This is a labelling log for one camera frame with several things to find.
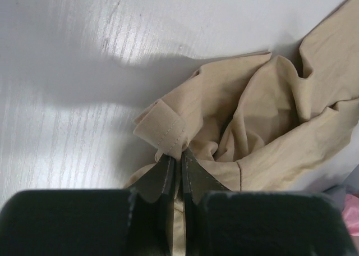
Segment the pink fabric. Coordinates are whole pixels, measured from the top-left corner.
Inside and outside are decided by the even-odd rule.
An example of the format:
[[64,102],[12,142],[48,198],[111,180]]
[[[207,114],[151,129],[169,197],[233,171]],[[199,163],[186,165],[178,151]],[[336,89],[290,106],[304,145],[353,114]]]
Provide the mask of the pink fabric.
[[342,217],[350,235],[359,236],[359,198],[346,195]]

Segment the pink cloth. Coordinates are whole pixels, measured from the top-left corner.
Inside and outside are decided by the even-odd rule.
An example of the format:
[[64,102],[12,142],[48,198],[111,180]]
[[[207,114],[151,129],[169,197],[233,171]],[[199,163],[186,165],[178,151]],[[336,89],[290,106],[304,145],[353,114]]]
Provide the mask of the pink cloth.
[[342,217],[350,235],[359,236],[359,198],[346,195]]

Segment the tan cloth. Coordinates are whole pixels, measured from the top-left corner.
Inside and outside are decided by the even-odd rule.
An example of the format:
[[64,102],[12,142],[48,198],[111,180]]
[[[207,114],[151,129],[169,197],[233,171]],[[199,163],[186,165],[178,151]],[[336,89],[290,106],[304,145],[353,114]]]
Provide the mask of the tan cloth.
[[231,190],[286,189],[345,147],[358,122],[359,0],[315,28],[300,54],[302,76],[270,53],[204,65],[146,109],[134,133],[158,148],[156,160],[190,147]]

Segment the scratch mark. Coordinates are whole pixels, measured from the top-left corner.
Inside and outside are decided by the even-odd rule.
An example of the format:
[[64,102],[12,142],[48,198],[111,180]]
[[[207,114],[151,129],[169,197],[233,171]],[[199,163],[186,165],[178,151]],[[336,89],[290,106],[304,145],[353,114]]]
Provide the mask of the scratch mark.
[[119,0],[119,1],[117,2],[117,4],[115,5],[115,7],[112,9],[112,11],[111,11],[111,13],[110,13],[110,15],[109,15],[109,17],[108,17],[107,23],[110,23],[110,22],[111,22],[112,17],[113,17],[113,14],[114,14],[114,13],[116,12],[116,10],[118,9],[118,6],[119,6],[119,4],[121,3],[121,1],[122,1],[122,0]]

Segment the beige fabric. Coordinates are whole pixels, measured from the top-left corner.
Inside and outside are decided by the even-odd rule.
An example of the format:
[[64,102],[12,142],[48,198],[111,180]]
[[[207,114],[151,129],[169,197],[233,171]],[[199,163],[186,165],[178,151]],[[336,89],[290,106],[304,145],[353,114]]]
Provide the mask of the beige fabric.
[[134,133],[158,148],[156,160],[190,147],[231,190],[288,188],[345,147],[358,122],[358,19],[359,0],[349,0],[315,28],[300,46],[300,77],[270,53],[202,66],[146,109]]

